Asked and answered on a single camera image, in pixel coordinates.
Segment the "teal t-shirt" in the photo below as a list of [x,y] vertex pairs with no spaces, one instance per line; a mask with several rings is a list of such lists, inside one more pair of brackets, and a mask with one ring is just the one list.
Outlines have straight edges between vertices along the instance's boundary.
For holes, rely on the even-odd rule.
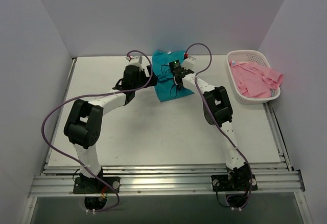
[[182,63],[184,60],[184,51],[172,53],[156,51],[152,55],[153,72],[158,77],[155,92],[160,102],[178,99],[193,94],[189,89],[181,88],[181,90],[178,90],[175,86],[169,68],[169,63],[175,60],[179,60],[179,62]]

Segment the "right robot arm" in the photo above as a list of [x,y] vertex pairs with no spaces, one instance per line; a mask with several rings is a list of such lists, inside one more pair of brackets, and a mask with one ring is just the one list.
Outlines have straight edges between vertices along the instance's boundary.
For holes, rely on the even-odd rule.
[[245,180],[252,181],[252,172],[247,158],[238,148],[232,124],[233,110],[227,90],[223,86],[217,87],[198,78],[192,70],[194,62],[195,59],[189,57],[183,63],[174,60],[168,66],[178,90],[185,88],[200,95],[207,123],[217,127],[223,136],[220,143],[229,173],[228,186],[235,190],[240,189]]

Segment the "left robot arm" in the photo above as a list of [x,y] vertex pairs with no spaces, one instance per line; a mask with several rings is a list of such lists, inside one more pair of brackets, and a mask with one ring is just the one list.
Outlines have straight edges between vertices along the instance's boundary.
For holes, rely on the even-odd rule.
[[135,97],[135,91],[142,86],[155,86],[158,78],[147,66],[149,76],[140,64],[125,67],[123,77],[110,91],[112,95],[102,96],[91,101],[77,99],[71,108],[64,127],[64,135],[82,162],[80,178],[85,180],[85,188],[91,193],[99,192],[103,187],[103,170],[98,160],[96,142],[100,137],[102,119],[116,108],[129,104]]

